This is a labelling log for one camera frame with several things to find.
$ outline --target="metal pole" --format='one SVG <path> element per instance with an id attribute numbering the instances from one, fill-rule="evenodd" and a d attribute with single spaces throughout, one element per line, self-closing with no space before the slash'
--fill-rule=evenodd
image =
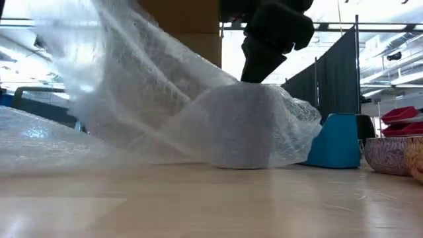
<path id="1" fill-rule="evenodd" d="M 315 106 L 319 106 L 319 88 L 317 82 L 317 57 L 315 57 Z"/>
<path id="2" fill-rule="evenodd" d="M 358 29 L 358 15 L 356 15 L 356 71 L 357 71 L 357 106 L 358 114 L 362 113 L 362 102 L 360 100 L 361 89 L 360 89 L 360 35 Z"/>

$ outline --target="ceiling light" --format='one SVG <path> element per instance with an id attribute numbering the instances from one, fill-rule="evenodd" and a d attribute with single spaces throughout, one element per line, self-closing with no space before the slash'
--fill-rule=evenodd
<path id="1" fill-rule="evenodd" d="M 415 80 L 418 80 L 418 79 L 421 79 L 421 78 L 423 78 L 423 72 L 413 73 L 413 74 L 410 74 L 410 75 L 405 75 L 405 76 L 399 77 L 398 79 L 393 80 L 391 82 L 391 84 L 399 85 L 399 84 L 415 81 Z"/>
<path id="2" fill-rule="evenodd" d="M 390 85 L 360 85 L 361 88 L 389 88 Z"/>
<path id="3" fill-rule="evenodd" d="M 373 80 L 377 79 L 378 77 L 383 76 L 383 72 L 375 73 L 369 77 L 360 80 L 360 83 L 370 83 Z"/>
<path id="4" fill-rule="evenodd" d="M 350 29 L 354 26 L 354 24 L 329 24 L 329 29 L 331 30 L 340 30 L 342 29 Z"/>
<path id="5" fill-rule="evenodd" d="M 1 19 L 0 25 L 8 25 L 8 26 L 35 26 L 33 20 L 26 20 L 26 19 Z"/>
<path id="6" fill-rule="evenodd" d="M 423 85 L 396 85 L 397 88 L 406 88 L 406 89 L 411 89 L 411 88 L 423 88 Z"/>
<path id="7" fill-rule="evenodd" d="M 402 30 L 406 24 L 359 24 L 359 30 Z"/>
<path id="8" fill-rule="evenodd" d="M 371 97 L 373 95 L 380 93 L 381 91 L 383 91 L 383 89 L 379 89 L 379 90 L 376 90 L 376 91 L 373 91 L 373 92 L 370 92 L 370 93 L 366 93 L 366 94 L 363 95 L 363 97 Z"/>

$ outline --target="black partition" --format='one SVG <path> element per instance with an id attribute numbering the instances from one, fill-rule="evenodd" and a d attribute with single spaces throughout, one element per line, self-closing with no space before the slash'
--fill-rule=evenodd
<path id="1" fill-rule="evenodd" d="M 283 85 L 317 107 L 323 120 L 330 113 L 360 113 L 356 31 L 351 28 L 319 60 Z"/>
<path id="2" fill-rule="evenodd" d="M 316 62 L 319 110 L 330 113 L 360 113 L 354 28 L 347 31 Z"/>
<path id="3" fill-rule="evenodd" d="M 292 77 L 283 85 L 283 88 L 289 92 L 291 96 L 310 102 L 313 106 L 317 106 L 317 85 L 315 81 L 314 65 L 310 65 L 301 73 Z"/>

